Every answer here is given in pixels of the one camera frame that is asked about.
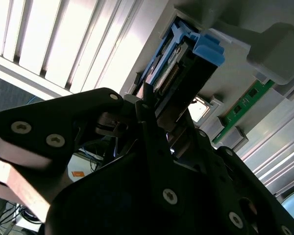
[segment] floor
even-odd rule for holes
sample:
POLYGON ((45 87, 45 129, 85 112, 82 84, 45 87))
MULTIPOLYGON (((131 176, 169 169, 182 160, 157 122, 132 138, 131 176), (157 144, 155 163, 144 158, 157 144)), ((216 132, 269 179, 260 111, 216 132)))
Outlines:
MULTIPOLYGON (((33 95, 0 79, 0 111, 27 104, 33 95)), ((41 101, 35 98, 31 102, 41 101)))

